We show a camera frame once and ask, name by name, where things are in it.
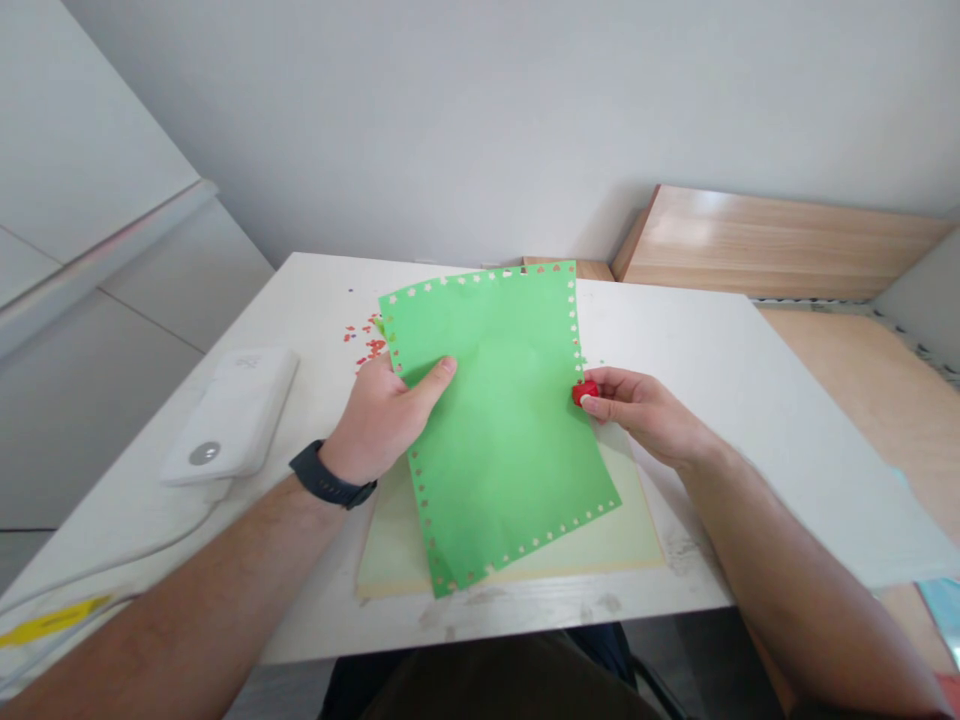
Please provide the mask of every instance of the wooden board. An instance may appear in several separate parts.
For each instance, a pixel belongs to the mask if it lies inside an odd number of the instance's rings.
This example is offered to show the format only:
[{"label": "wooden board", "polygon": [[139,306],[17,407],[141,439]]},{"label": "wooden board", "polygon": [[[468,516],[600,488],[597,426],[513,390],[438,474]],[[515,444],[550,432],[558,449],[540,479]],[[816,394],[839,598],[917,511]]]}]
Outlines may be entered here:
[{"label": "wooden board", "polygon": [[[561,258],[541,258],[523,256],[524,265],[544,265],[551,262],[563,262]],[[615,282],[616,278],[610,272],[610,267],[599,260],[577,260],[577,277],[580,280],[608,280]]]},{"label": "wooden board", "polygon": [[867,300],[953,227],[913,215],[658,185],[613,268],[621,282]]},{"label": "wooden board", "polygon": [[[927,512],[960,542],[960,395],[870,318],[761,312],[881,457],[906,474]],[[890,588],[881,601],[930,667],[957,672],[914,586]]]}]

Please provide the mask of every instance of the red object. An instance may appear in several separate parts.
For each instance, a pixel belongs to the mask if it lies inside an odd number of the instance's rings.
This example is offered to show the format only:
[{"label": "red object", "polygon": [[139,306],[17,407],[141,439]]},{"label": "red object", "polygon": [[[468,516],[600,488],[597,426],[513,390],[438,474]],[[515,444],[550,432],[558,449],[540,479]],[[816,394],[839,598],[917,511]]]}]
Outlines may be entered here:
[{"label": "red object", "polygon": [[580,400],[584,395],[593,395],[594,397],[600,397],[600,389],[597,387],[597,384],[593,380],[587,380],[584,383],[573,386],[573,404],[577,407],[583,407],[580,404]]}]

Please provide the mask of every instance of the watch strap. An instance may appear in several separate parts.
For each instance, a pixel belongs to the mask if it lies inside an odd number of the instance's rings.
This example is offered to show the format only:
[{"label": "watch strap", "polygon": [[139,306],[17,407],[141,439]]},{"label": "watch strap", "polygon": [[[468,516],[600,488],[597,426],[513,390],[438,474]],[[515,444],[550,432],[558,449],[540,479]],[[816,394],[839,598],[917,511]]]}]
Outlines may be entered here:
[{"label": "watch strap", "polygon": [[307,445],[290,461],[290,469],[311,495],[334,505],[342,505],[347,510],[353,510],[373,494],[377,489],[377,481],[360,486],[344,482],[330,472],[320,460],[317,453],[321,447],[323,447],[323,440],[315,440]]}]

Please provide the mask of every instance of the forearm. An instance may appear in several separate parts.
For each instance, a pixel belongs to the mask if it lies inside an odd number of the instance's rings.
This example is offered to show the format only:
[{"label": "forearm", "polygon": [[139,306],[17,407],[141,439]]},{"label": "forearm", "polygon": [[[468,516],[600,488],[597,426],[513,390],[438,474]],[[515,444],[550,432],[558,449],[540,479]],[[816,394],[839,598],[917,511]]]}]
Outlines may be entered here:
[{"label": "forearm", "polygon": [[719,443],[679,474],[747,622],[801,697],[857,710],[947,709],[872,595]]},{"label": "forearm", "polygon": [[0,717],[221,717],[345,518],[281,482]]}]

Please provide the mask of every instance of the white power bank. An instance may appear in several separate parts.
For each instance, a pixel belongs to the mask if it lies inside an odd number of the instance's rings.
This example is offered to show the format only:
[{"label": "white power bank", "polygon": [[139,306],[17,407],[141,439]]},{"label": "white power bank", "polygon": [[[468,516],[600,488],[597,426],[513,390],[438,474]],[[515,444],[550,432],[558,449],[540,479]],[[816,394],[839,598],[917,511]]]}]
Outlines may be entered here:
[{"label": "white power bank", "polygon": [[160,468],[190,485],[252,475],[262,466],[299,359],[286,348],[228,353]]}]

